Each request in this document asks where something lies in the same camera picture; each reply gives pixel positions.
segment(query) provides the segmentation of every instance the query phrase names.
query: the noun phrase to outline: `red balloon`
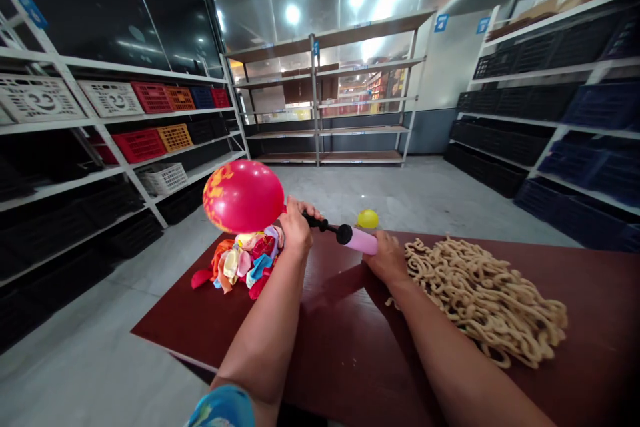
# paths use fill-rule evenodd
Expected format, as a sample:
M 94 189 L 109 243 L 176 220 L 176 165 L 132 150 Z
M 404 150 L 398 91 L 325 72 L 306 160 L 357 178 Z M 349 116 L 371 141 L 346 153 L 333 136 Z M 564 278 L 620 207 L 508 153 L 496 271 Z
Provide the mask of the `red balloon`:
M 223 165 L 209 177 L 202 203 L 217 228 L 250 234 L 275 222 L 283 210 L 285 191 L 269 167 L 241 159 Z

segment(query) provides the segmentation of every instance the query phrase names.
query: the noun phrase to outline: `yellow balloon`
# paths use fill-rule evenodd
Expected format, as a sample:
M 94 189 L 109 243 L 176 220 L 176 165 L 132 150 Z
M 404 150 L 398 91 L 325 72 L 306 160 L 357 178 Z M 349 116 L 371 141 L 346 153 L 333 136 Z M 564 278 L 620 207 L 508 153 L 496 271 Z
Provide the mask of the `yellow balloon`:
M 378 214 L 371 209 L 365 209 L 358 214 L 358 225 L 363 228 L 378 227 Z

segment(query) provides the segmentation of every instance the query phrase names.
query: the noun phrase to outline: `orange basket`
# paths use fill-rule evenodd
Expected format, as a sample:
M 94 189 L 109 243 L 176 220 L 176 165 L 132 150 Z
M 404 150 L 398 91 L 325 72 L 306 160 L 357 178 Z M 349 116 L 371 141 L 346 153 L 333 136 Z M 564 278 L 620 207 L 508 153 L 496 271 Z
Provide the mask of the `orange basket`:
M 162 143 L 167 148 L 167 152 L 179 151 L 185 147 L 193 145 L 191 136 L 186 124 L 176 124 L 167 127 L 157 127 Z
M 165 86 L 167 97 L 174 111 L 194 111 L 195 104 L 191 98 L 191 93 L 184 87 Z

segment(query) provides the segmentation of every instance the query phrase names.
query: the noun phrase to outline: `wooden table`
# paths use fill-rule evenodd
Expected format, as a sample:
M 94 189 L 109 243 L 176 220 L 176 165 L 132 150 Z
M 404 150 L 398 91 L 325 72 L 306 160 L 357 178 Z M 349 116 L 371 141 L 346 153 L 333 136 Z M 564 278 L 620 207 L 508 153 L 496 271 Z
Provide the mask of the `wooden table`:
M 419 236 L 395 232 L 401 242 Z M 246 286 L 227 296 L 191 276 L 207 268 L 221 235 L 132 330 L 212 372 L 253 306 Z M 569 311 L 556 358 L 532 370 L 514 360 L 508 375 L 559 426 L 605 424 L 635 365 L 640 256 L 577 248 L 473 240 Z M 314 232 L 284 401 L 347 426 L 441 425 L 402 314 L 360 255 Z

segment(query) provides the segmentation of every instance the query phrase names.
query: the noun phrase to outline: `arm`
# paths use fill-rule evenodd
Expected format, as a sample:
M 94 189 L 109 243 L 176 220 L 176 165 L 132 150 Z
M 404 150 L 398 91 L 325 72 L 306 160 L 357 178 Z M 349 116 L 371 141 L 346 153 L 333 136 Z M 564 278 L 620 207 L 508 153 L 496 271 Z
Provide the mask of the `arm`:
M 275 425 L 291 360 L 307 255 L 313 244 L 301 212 L 322 217 L 313 206 L 289 197 L 280 216 L 286 245 L 258 300 L 240 326 L 211 384 L 235 384 L 250 395 L 258 425 Z
M 381 230 L 376 237 L 378 253 L 364 260 L 402 310 L 447 421 L 454 426 L 553 426 L 411 281 L 398 240 Z

